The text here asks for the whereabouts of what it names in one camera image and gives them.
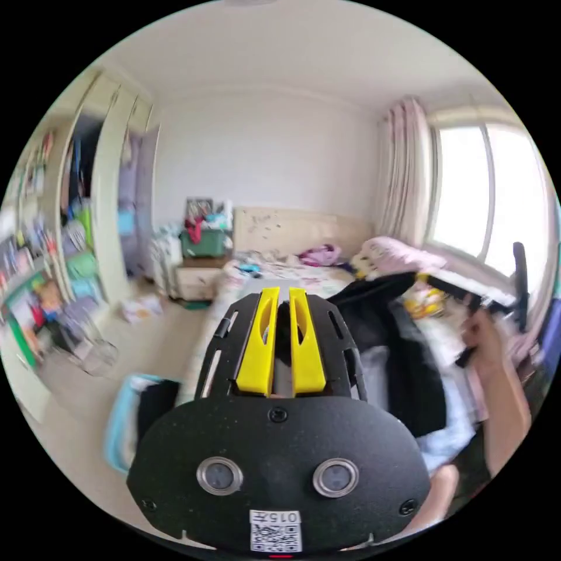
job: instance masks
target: window frame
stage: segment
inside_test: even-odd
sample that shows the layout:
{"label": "window frame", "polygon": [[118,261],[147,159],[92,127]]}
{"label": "window frame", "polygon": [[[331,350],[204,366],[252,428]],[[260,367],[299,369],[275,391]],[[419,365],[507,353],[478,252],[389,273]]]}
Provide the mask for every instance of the window frame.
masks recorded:
{"label": "window frame", "polygon": [[[461,120],[451,120],[445,123],[432,123],[430,124],[430,135],[431,135],[431,152],[432,152],[432,181],[431,181],[431,206],[430,213],[428,216],[427,229],[425,232],[425,243],[424,245],[429,249],[437,250],[438,252],[449,254],[456,258],[459,258],[477,268],[485,273],[486,276],[491,277],[503,288],[509,292],[514,293],[514,288],[512,286],[512,276],[507,276],[497,269],[487,265],[485,259],[489,253],[489,246],[491,241],[491,235],[493,232],[493,221],[496,206],[496,184],[495,184],[495,169],[493,161],[493,151],[491,149],[491,142],[489,138],[488,126],[499,125],[506,129],[517,130],[523,132],[530,140],[532,148],[534,150],[536,160],[539,165],[541,172],[543,187],[545,190],[544,196],[546,199],[547,211],[550,213],[550,196],[548,192],[548,174],[543,163],[543,159],[535,145],[532,137],[525,129],[525,127],[515,122],[511,119],[501,119],[494,116],[488,116],[485,119],[461,119]],[[487,209],[487,226],[485,231],[485,237],[483,241],[483,246],[479,255],[474,256],[466,251],[455,248],[454,246],[447,245],[443,242],[439,242],[434,239],[434,228],[436,223],[436,218],[438,215],[439,201],[442,193],[442,151],[439,132],[441,130],[449,129],[460,129],[464,127],[474,128],[477,127],[481,130],[483,136],[483,142],[485,145],[485,150],[487,154],[487,169],[489,172],[489,208]],[[548,228],[548,244],[551,238],[551,227]],[[536,293],[539,292],[541,287],[536,287]]]}

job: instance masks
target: window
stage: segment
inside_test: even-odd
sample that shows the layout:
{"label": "window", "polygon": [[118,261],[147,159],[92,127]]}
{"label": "window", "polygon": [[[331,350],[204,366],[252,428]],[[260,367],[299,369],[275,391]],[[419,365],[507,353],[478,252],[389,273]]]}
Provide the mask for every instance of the window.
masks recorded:
{"label": "window", "polygon": [[541,162],[522,129],[502,124],[434,130],[437,173],[428,241],[514,273],[522,242],[528,289],[539,288],[548,249],[548,199]]}

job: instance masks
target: ceiling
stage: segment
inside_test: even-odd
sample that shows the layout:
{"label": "ceiling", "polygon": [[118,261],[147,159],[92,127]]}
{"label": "ceiling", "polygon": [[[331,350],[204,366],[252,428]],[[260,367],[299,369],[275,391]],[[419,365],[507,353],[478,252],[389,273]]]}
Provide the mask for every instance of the ceiling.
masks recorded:
{"label": "ceiling", "polygon": [[383,110],[403,95],[469,86],[502,97],[421,29],[345,0],[217,0],[163,18],[99,62],[160,103],[197,91],[290,88]]}

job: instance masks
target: headboard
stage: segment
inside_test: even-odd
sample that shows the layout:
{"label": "headboard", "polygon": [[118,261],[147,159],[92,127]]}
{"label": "headboard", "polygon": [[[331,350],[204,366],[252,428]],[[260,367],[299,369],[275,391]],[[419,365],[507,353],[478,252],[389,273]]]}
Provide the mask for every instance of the headboard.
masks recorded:
{"label": "headboard", "polygon": [[236,251],[278,251],[289,255],[332,243],[342,248],[345,257],[351,257],[372,233],[368,222],[336,214],[261,207],[234,209]]}

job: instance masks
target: qr code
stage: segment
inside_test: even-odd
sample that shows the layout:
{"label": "qr code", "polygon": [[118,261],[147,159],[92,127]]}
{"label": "qr code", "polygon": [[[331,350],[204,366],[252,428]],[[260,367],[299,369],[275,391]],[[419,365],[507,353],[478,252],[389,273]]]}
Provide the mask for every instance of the qr code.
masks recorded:
{"label": "qr code", "polygon": [[300,525],[251,525],[251,550],[266,553],[302,551]]}

